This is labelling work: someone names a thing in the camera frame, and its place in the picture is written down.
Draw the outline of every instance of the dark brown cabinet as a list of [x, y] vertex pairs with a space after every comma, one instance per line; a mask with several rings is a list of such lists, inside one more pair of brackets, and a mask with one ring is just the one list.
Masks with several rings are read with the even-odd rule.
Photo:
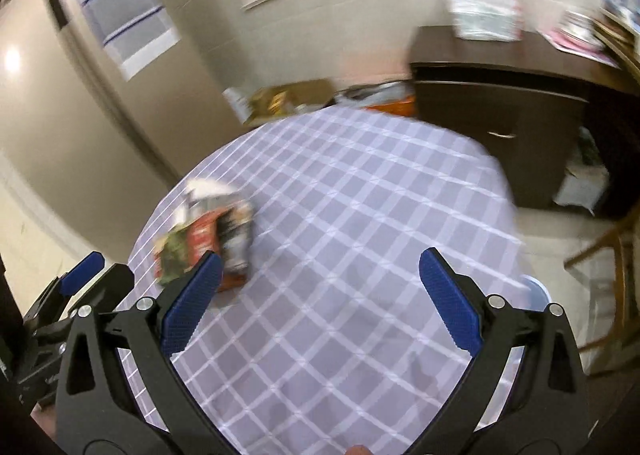
[[540, 209], [560, 188], [593, 89], [635, 89], [622, 72], [561, 53], [533, 33], [505, 44], [420, 28], [410, 66], [419, 117], [484, 146], [515, 203]]

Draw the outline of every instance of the beige refrigerator door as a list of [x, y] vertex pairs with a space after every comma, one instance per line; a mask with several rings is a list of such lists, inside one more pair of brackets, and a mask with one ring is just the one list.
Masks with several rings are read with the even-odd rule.
[[77, 41], [129, 118], [180, 176], [244, 133], [192, 43], [180, 41], [126, 80], [92, 33], [77, 0], [61, 0]]
[[0, 12], [0, 57], [6, 156], [69, 226], [126, 261], [166, 181], [78, 76], [47, 0], [12, 0]]

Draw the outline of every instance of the cabinet top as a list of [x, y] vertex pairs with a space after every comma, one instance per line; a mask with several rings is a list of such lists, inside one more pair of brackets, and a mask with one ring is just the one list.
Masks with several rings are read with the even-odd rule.
[[412, 67], [475, 67], [569, 78], [640, 95], [640, 86], [628, 72], [559, 51], [536, 32], [523, 32], [519, 42], [482, 42], [457, 38], [451, 26], [418, 28], [409, 64]]

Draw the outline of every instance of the tablecloth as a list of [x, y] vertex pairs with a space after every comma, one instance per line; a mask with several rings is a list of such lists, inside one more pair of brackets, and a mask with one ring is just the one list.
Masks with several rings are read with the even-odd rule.
[[[485, 294], [528, 304], [504, 175], [449, 130], [334, 106], [236, 139], [193, 177], [236, 186], [256, 210], [248, 283], [217, 295], [172, 358], [242, 453], [337, 455], [364, 444], [396, 455], [417, 438], [470, 361], [418, 278], [427, 247]], [[184, 188], [136, 242], [136, 286], [121, 308], [159, 293], [154, 238], [172, 226]], [[132, 356], [124, 367], [146, 419], [163, 427]], [[511, 363], [483, 424], [513, 375]]]

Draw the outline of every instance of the wooden chair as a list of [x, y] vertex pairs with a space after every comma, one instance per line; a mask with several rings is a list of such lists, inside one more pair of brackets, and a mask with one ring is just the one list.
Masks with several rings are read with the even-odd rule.
[[580, 347], [580, 352], [598, 348], [609, 342], [621, 339], [630, 329], [635, 330], [640, 325], [637, 319], [631, 320], [629, 318], [631, 301], [628, 285], [630, 281], [628, 280], [626, 267], [628, 266], [629, 260], [629, 248], [627, 246], [630, 237], [632, 237], [636, 299], [638, 299], [638, 297], [640, 297], [640, 202], [636, 204], [625, 218], [599, 238], [591, 247], [573, 258], [569, 258], [564, 263], [564, 268], [569, 269], [575, 264], [593, 257], [594, 254], [606, 247], [613, 249], [616, 262], [616, 278], [613, 281], [616, 310], [611, 329], [605, 337]]

